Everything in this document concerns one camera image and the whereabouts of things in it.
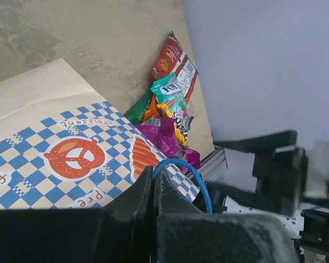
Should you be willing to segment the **teal snack bag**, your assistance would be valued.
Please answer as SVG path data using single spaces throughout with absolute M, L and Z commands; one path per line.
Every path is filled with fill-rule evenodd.
M 190 130 L 193 116 L 188 115 L 187 102 L 175 73 L 171 73 L 153 82 L 150 90 L 155 94 L 158 104 L 166 104 L 174 118 L 183 122 Z

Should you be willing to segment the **blue checkered paper bag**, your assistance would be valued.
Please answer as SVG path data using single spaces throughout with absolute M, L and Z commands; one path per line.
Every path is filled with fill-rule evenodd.
M 113 208 L 150 168 L 212 212 L 180 165 L 62 59 L 0 82 L 0 210 Z

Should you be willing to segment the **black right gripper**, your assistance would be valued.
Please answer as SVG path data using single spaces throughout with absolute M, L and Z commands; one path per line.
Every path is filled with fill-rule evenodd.
M 244 207 L 292 216 L 305 189 L 309 158 L 303 147 L 283 152 L 273 150 L 295 145 L 297 136 L 295 130 L 285 130 L 242 140 L 214 141 L 218 147 L 258 154 L 252 171 L 257 178 L 256 190 L 248 192 L 232 185 L 207 182 L 212 204 L 218 203 L 218 197 L 228 196 Z

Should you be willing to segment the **yellow snack bag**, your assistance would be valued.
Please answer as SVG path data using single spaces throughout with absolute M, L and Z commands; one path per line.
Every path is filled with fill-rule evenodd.
M 161 111 L 163 117 L 174 120 L 174 129 L 177 140 L 180 144 L 188 146 L 188 131 L 181 119 L 176 117 L 166 104 L 158 104 L 157 108 Z

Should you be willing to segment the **magenta snack bag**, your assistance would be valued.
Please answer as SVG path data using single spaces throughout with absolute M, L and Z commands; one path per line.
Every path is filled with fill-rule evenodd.
M 201 168 L 200 153 L 178 141 L 173 119 L 151 117 L 141 124 L 136 124 L 135 127 L 167 158 L 182 159 L 196 169 Z

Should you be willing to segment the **red orange snack bag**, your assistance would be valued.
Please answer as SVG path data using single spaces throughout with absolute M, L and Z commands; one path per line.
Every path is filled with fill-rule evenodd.
M 198 71 L 173 31 L 165 40 L 160 53 L 150 70 L 154 81 L 174 73 L 184 93 L 186 102 L 189 102 L 194 91 Z

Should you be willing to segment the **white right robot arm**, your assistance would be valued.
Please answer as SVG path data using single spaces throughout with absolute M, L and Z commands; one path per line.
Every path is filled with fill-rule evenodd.
M 318 140 L 311 152 L 297 145 L 297 132 L 285 130 L 242 140 L 216 141 L 220 150 L 254 155 L 256 189 L 248 192 L 218 182 L 207 183 L 214 211 L 266 214 L 280 220 L 303 249 L 329 262 L 329 141 Z

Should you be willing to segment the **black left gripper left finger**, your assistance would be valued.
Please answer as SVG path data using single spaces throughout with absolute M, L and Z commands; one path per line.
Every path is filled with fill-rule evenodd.
M 0 262 L 149 262 L 152 172 L 101 208 L 0 210 Z

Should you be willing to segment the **green chips bag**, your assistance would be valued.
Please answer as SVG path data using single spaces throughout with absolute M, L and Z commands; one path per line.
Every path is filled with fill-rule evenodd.
M 152 91 L 148 89 L 145 94 L 124 114 L 134 125 L 143 122 L 152 100 Z

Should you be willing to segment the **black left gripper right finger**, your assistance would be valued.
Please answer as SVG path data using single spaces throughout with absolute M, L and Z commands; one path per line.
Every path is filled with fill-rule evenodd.
M 265 214 L 208 214 L 156 171 L 157 262 L 294 262 L 291 238 L 278 219 Z

